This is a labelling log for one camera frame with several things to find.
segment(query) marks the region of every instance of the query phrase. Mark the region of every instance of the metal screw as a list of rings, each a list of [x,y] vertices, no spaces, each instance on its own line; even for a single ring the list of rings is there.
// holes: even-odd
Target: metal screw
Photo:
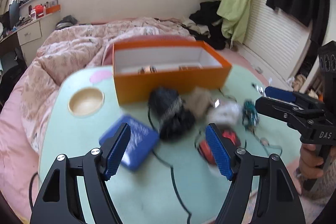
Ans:
[[[274,160],[279,160],[280,157],[279,157],[279,155],[277,155],[277,154],[272,154],[272,159],[274,159]]]
[[[61,154],[61,155],[58,155],[57,156],[57,160],[58,161],[62,161],[62,160],[64,160],[65,159],[65,155],[64,154]]]
[[[241,154],[241,155],[244,155],[244,154],[246,153],[246,150],[245,150],[244,148],[239,147],[239,148],[237,149],[237,153],[238,153],[238,154]]]
[[[100,149],[99,148],[93,148],[92,150],[91,150],[91,154],[92,155],[98,155],[100,153]]]

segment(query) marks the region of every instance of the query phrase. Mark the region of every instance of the crumpled quilt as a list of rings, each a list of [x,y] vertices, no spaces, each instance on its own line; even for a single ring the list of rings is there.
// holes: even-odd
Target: crumpled quilt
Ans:
[[[48,118],[58,89],[72,73],[101,66],[107,47],[136,35],[180,35],[189,32],[171,21],[153,18],[83,25],[54,31],[28,68],[21,95],[22,125],[31,147],[40,155]]]

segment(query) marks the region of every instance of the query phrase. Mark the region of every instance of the blue box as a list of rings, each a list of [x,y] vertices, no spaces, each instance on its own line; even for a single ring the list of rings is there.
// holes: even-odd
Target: blue box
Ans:
[[[127,123],[131,127],[131,139],[127,145],[121,164],[135,171],[152,151],[159,140],[159,134],[129,115],[123,115],[100,137],[99,144],[113,137],[119,126]]]

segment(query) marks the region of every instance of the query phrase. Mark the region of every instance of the light green table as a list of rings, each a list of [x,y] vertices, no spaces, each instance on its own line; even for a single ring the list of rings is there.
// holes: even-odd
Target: light green table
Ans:
[[[150,126],[147,117],[147,103],[136,103],[120,107],[118,105],[113,78],[92,84],[90,76],[98,71],[111,71],[112,67],[97,67],[78,71],[64,81],[54,105],[40,159],[39,174],[43,181],[50,166],[59,154],[68,157],[85,155],[92,148],[99,147],[98,139],[121,115],[130,113],[136,119]],[[238,103],[245,99],[256,100],[260,94],[251,83],[262,86],[260,81],[248,70],[233,66],[222,91],[234,96]],[[79,89],[94,86],[105,94],[103,107],[86,118],[72,116],[68,112],[68,101]],[[222,98],[212,91],[214,98]],[[155,147],[157,155],[174,167],[177,190],[186,208],[191,212],[190,223],[201,224],[214,218],[227,194],[230,182],[221,176],[218,169],[210,168],[194,148],[199,130],[204,131],[206,122],[198,122],[174,143],[160,142]],[[246,149],[253,155],[268,156],[261,144],[244,127],[234,127]],[[256,135],[265,137],[273,145],[283,147],[282,160],[290,163],[299,155],[300,134],[287,127],[286,123],[269,117],[260,117]],[[171,170],[150,154],[136,172],[120,166],[118,172],[107,182],[107,188],[124,224],[185,224],[188,213],[179,203],[172,184]],[[78,178],[80,199],[85,221],[94,220],[87,200],[84,180]],[[253,181],[253,189],[258,181]]]

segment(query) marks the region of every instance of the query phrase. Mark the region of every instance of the white louvered closet door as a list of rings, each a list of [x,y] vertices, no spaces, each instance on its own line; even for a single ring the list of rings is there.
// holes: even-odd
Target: white louvered closet door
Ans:
[[[297,67],[309,35],[310,28],[266,6],[266,0],[252,0],[244,44],[284,80]]]

